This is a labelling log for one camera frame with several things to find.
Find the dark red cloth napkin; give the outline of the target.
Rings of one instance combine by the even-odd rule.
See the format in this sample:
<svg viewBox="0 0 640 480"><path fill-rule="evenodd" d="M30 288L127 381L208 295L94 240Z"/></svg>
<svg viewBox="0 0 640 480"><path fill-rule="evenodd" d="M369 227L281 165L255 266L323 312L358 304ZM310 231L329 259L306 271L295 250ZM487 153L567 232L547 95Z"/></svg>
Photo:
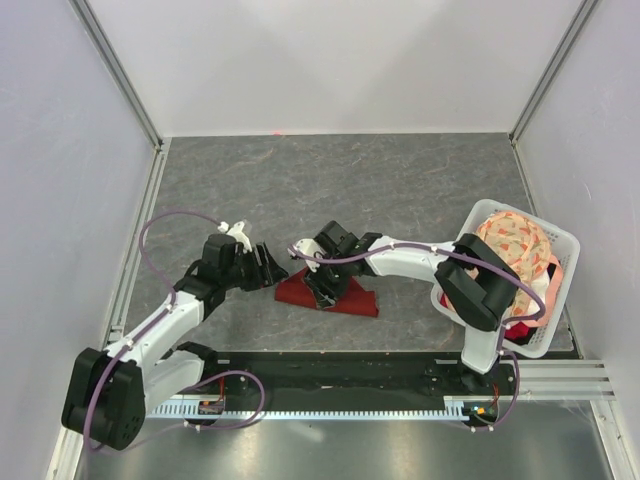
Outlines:
<svg viewBox="0 0 640 480"><path fill-rule="evenodd" d="M317 311L372 318L378 317L379 308L376 294L373 291L365 290L354 279L349 281L345 296L338 300L334 306L321 308L316 302L311 289L303 281L307 272L308 269L304 268L287 280L279 283L275 290L274 299L281 303Z"/></svg>

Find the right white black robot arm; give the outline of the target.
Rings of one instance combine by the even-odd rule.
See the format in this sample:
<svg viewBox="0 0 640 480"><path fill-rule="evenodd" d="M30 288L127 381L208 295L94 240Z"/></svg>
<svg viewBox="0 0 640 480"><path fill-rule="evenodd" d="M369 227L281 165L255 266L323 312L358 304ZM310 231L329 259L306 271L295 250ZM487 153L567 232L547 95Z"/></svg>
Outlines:
<svg viewBox="0 0 640 480"><path fill-rule="evenodd" d="M494 381L501 323L519 288L517 274L477 235L427 244L367 232L358 237L335 221L290 248L303 259L303 277L316 306L335 307L360 277L402 277L440 288L465 328L458 381L467 392L483 392Z"/></svg>

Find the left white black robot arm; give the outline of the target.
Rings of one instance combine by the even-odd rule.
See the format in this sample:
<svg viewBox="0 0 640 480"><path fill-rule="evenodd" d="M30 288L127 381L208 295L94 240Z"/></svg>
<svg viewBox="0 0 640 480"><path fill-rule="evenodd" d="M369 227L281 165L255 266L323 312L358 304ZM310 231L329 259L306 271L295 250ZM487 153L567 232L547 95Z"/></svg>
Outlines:
<svg viewBox="0 0 640 480"><path fill-rule="evenodd" d="M192 387L208 393L219 369L197 347L174 344L203 323L228 291L258 291L288 276L265 243L246 247L212 234L199 259L169 286L166 300L128 335L103 350L84 349L75 359L61 424L114 450L124 450L150 411Z"/></svg>

